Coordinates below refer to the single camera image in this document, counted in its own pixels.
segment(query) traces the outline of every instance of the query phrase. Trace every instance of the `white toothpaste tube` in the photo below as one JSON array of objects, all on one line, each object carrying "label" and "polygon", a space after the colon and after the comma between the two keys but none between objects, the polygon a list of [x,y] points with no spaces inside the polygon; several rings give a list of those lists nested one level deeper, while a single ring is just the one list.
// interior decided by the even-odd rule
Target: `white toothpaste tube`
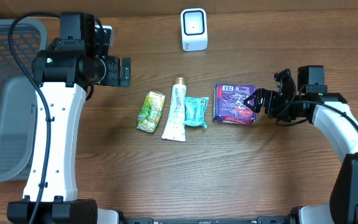
[{"label": "white toothpaste tube", "polygon": [[186,80],[182,77],[176,78],[172,87],[171,106],[162,139],[186,141],[185,125],[183,124],[185,122],[186,90]]}]

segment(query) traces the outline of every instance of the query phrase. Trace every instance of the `mesh basket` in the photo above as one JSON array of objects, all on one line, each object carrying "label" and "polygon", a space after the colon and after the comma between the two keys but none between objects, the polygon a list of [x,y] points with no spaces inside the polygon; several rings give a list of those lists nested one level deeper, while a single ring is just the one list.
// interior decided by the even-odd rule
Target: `mesh basket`
[{"label": "mesh basket", "polygon": [[[0,181],[28,177],[34,145],[35,90],[9,51],[7,32],[12,21],[0,20]],[[24,19],[16,25],[13,41],[31,73],[32,60],[47,44],[45,26]]]}]

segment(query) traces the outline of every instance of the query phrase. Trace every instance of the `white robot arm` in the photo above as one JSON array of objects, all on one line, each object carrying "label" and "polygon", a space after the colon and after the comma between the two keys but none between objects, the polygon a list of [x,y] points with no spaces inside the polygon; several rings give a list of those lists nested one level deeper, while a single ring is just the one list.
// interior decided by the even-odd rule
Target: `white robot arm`
[{"label": "white robot arm", "polygon": [[[329,203],[297,209],[297,223],[358,223],[358,122],[347,101],[339,93],[328,93],[322,66],[298,69],[298,95],[289,69],[274,77],[280,82],[278,92],[258,89],[244,104],[257,113],[264,106],[279,126],[308,121],[325,135],[342,162]],[[298,117],[306,119],[289,123]]]},{"label": "white robot arm", "polygon": [[[37,54],[31,76],[15,53],[12,33],[21,19],[37,15],[59,17],[60,38]],[[121,66],[119,57],[108,55],[113,35],[112,27],[82,12],[30,12],[12,23],[9,48],[37,92],[38,108],[31,172],[22,201],[8,204],[11,222],[118,224],[119,212],[101,210],[93,199],[77,199],[75,181],[78,122],[93,85],[130,83],[131,59],[122,58]]]},{"label": "white robot arm", "polygon": [[[358,122],[353,117],[350,107],[341,102],[325,102]],[[358,133],[353,125],[343,116],[328,108],[317,105],[313,113],[313,124],[331,143],[338,158],[344,161],[346,154],[358,153]],[[317,206],[303,207],[299,210],[300,224],[334,224],[329,203]]]}]

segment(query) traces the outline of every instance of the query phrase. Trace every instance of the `purple box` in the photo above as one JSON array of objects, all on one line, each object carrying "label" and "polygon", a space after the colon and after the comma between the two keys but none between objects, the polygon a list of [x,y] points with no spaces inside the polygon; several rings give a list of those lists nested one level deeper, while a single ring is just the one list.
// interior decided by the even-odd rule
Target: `purple box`
[{"label": "purple box", "polygon": [[251,124],[256,114],[244,105],[244,100],[256,91],[255,85],[216,84],[214,92],[214,121]]}]

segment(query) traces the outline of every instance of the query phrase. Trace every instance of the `white device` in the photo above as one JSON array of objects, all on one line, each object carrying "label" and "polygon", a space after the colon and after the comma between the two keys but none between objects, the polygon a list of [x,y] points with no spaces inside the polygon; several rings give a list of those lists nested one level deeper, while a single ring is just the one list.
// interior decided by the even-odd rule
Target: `white device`
[{"label": "white device", "polygon": [[181,43],[184,51],[205,50],[208,29],[204,9],[185,9],[180,14]]}]

